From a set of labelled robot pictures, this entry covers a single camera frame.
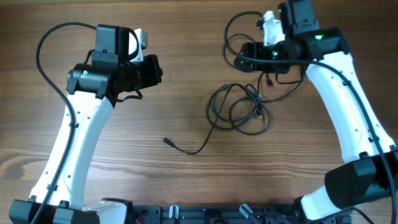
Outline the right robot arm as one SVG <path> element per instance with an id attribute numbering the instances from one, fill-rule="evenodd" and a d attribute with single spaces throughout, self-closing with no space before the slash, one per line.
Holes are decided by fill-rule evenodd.
<path id="1" fill-rule="evenodd" d="M 295 201 L 292 222 L 338 218 L 359 204 L 390 198 L 395 223 L 397 146 L 366 98 L 342 31 L 321 28 L 310 1 L 283 2 L 278 10 L 259 15 L 256 25 L 263 40 L 246 44 L 235 64 L 244 71 L 275 74 L 298 65 L 325 104 L 344 162 L 326 173 L 319 189 Z"/>

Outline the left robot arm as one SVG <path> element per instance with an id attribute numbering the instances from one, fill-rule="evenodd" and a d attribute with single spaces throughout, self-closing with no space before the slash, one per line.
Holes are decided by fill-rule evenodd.
<path id="1" fill-rule="evenodd" d="M 140 100 L 141 90 L 161 82 L 156 55 L 144 55 L 142 29 L 99 25 L 83 63 L 69 71 L 60 93 L 66 108 L 45 169 L 27 200 L 14 200 L 13 223 L 138 223 L 130 200 L 103 198 L 85 205 L 88 169 L 99 136 L 120 93 Z"/>

